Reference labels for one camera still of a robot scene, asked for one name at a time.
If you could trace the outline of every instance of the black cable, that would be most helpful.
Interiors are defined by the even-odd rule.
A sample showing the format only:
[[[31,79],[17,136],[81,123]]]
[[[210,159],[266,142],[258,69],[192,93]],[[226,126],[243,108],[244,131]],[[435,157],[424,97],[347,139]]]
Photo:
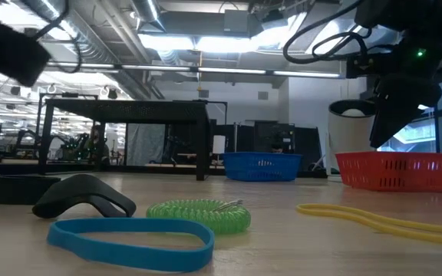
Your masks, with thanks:
[[[35,13],[39,18],[42,18],[44,21],[46,21],[48,24],[45,25],[45,27],[43,27],[40,31],[37,32],[37,34],[35,34],[33,36],[33,38],[35,40],[38,40],[39,38],[42,38],[45,34],[47,34],[50,30],[52,30],[53,28],[59,28],[62,31],[65,31],[69,37],[71,38],[71,42],[74,46],[74,49],[76,50],[76,55],[78,56],[78,62],[76,64],[76,67],[74,67],[72,70],[68,70],[62,66],[60,66],[59,64],[57,64],[57,67],[59,70],[65,72],[65,73],[69,73],[69,74],[73,74],[78,72],[81,69],[81,65],[83,64],[83,58],[81,56],[81,49],[80,46],[78,44],[78,40],[79,40],[79,33],[76,34],[76,38],[74,38],[70,33],[68,33],[66,30],[64,30],[61,26],[60,23],[62,22],[62,20],[64,18],[66,18],[66,16],[69,15],[69,11],[70,11],[70,5],[69,5],[69,0],[64,0],[64,8],[62,13],[56,18],[56,19],[49,19],[47,17],[45,17],[45,15],[43,15],[42,13],[40,13],[37,9],[35,9],[33,7],[33,5],[28,1],[28,0],[21,0],[21,2],[27,6],[28,9],[30,9],[31,12]]]
[[[284,48],[282,49],[282,54],[284,55],[284,58],[289,61],[292,62],[294,64],[310,64],[316,61],[322,61],[322,60],[333,60],[333,57],[330,57],[332,54],[328,55],[327,54],[323,54],[322,56],[317,56],[317,57],[311,57],[311,58],[296,58],[291,56],[288,51],[289,51],[289,47],[296,41],[296,39],[298,39],[299,37],[301,37],[302,35],[306,34],[307,32],[311,31],[314,28],[317,28],[320,25],[323,25],[325,23],[329,23],[330,21],[352,11],[353,9],[357,8],[360,4],[362,4],[364,1],[366,0],[357,0],[356,2],[354,2],[353,4],[349,5],[347,8],[342,9],[341,11],[327,17],[327,18],[323,18],[322,20],[319,20],[305,28],[303,28],[302,30],[299,30],[295,33],[295,35],[293,35],[284,45]],[[336,48],[340,47],[343,48],[345,46],[344,45],[337,45]],[[333,54],[336,52],[334,51],[336,48],[332,48],[332,50],[329,51],[333,52]],[[341,56],[336,56],[335,59],[338,58],[342,58],[342,56],[347,56],[347,55],[341,55]]]
[[[218,13],[221,12],[221,8],[223,8],[223,6],[224,6],[226,3],[230,3],[231,5],[233,5],[233,6],[236,8],[236,10],[239,11],[239,8],[238,8],[237,5],[235,5],[235,3],[231,2],[231,1],[224,1],[224,2],[221,4],[221,6],[219,7],[219,11],[218,11]]]
[[[335,45],[330,51],[328,51],[325,54],[316,54],[315,51],[316,49],[318,49],[319,47],[321,47],[323,44],[332,41],[334,39],[337,38],[345,38],[347,37],[345,40],[343,40],[343,42]],[[321,60],[324,61],[334,61],[334,60],[338,60],[338,59],[342,59],[342,58],[347,58],[349,56],[354,56],[357,53],[351,53],[351,54],[335,54],[338,51],[340,51],[344,46],[346,46],[347,44],[349,44],[349,42],[351,42],[352,40],[356,40],[359,43],[359,48],[360,48],[360,54],[362,57],[366,57],[367,53],[368,53],[368,48],[366,47],[366,44],[364,42],[364,39],[362,36],[360,36],[359,34],[356,34],[352,31],[346,31],[346,32],[342,32],[340,34],[334,34],[322,41],[320,41],[319,43],[315,44],[315,46],[312,49],[312,55],[315,58],[320,58]]]

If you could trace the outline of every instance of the ceiling light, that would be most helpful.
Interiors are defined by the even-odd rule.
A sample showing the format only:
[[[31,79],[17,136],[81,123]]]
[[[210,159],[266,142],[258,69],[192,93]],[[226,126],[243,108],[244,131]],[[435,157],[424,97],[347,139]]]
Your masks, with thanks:
[[[157,51],[192,50],[193,42],[187,36],[139,34],[139,39],[146,48]]]
[[[331,73],[317,73],[317,72],[294,72],[294,71],[274,71],[273,74],[275,76],[284,76],[284,77],[329,77],[329,78],[338,78],[340,74],[331,74]]]
[[[257,47],[249,38],[202,37],[197,43],[197,50],[208,53],[246,53]]]
[[[42,0],[47,8],[54,14],[54,18],[58,17],[58,12],[54,6],[48,0]],[[6,25],[20,25],[20,26],[35,26],[37,28],[43,28],[48,23],[38,16],[26,12],[18,7],[15,3],[0,4],[0,21]],[[63,21],[60,26],[64,29],[53,28],[48,33],[54,39],[57,40],[69,40],[69,34],[73,38],[76,37],[76,31],[66,22]]]
[[[252,38],[252,43],[258,47],[279,45],[279,42],[286,37],[288,26],[275,27],[262,31]]]
[[[235,68],[211,68],[211,67],[199,67],[199,72],[206,72],[206,73],[239,73],[239,74],[266,74],[265,70],[235,69]]]
[[[114,85],[118,86],[115,80],[110,79],[102,73],[81,73],[68,74],[60,71],[48,71],[44,74],[60,83],[65,84],[93,84],[93,85]]]
[[[124,69],[138,69],[149,71],[173,71],[173,72],[189,72],[190,67],[182,66],[160,66],[160,65],[124,65]]]
[[[362,29],[361,25],[356,25],[356,27],[354,28],[354,30],[352,30],[352,32],[357,34],[361,29]]]
[[[296,32],[299,30],[299,27],[301,27],[301,24],[303,24],[306,15],[308,15],[307,12],[302,12],[298,15],[293,15],[292,17],[288,18],[289,30],[285,33],[284,38],[279,42],[278,49],[282,49],[284,45],[288,42],[288,40],[296,34]]]
[[[48,62],[47,63],[48,66],[50,67],[57,67],[57,66],[62,66],[62,67],[76,67],[76,62]],[[114,69],[115,65],[113,64],[89,64],[86,63],[86,67],[87,69]]]

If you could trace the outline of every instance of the wooden table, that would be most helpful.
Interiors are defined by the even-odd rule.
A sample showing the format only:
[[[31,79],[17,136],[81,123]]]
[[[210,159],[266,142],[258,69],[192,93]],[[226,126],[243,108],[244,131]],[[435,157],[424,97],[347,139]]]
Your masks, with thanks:
[[[442,244],[384,235],[355,222],[295,211],[299,203],[335,203],[400,219],[442,224],[442,194],[368,192],[320,179],[257,183],[234,182],[222,176],[211,176],[205,182],[193,181],[191,176],[105,172],[97,176],[137,203],[136,217],[144,216],[151,204],[171,199],[243,199],[252,213],[251,227],[246,233],[216,236],[212,262],[194,275],[442,275]],[[100,214],[89,205],[78,205],[59,219],[83,217]],[[85,261],[47,245],[45,237],[51,222],[32,215],[31,206],[0,205],[0,275],[152,274]],[[201,242],[187,235],[89,236],[171,248],[195,248]]]

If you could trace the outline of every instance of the white wall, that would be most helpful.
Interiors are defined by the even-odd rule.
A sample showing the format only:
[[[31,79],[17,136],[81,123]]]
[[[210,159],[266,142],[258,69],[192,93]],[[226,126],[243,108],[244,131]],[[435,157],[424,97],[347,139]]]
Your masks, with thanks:
[[[199,93],[197,82],[157,82],[157,87],[166,100],[197,100]],[[206,82],[201,83],[204,90],[209,90],[206,100],[228,102],[227,123],[245,123],[247,120],[274,120],[279,118],[278,90],[272,89],[271,84],[246,84]],[[259,91],[269,92],[268,100],[258,100]],[[224,106],[208,104],[207,111],[211,119],[218,124],[224,124]]]
[[[278,118],[280,123],[289,123],[289,78],[279,88]]]
[[[337,100],[358,99],[366,79],[289,78],[289,122],[297,127],[318,127],[322,154],[328,127],[328,106]]]

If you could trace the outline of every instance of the black curved object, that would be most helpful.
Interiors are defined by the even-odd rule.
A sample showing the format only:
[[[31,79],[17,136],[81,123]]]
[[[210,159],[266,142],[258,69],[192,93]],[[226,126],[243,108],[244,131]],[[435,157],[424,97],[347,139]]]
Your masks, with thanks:
[[[0,204],[34,205],[58,177],[0,176]]]
[[[89,203],[104,217],[131,217],[136,204],[94,176],[80,174],[55,183],[32,208],[43,219],[55,218],[79,203]],[[117,210],[111,203],[119,206]]]

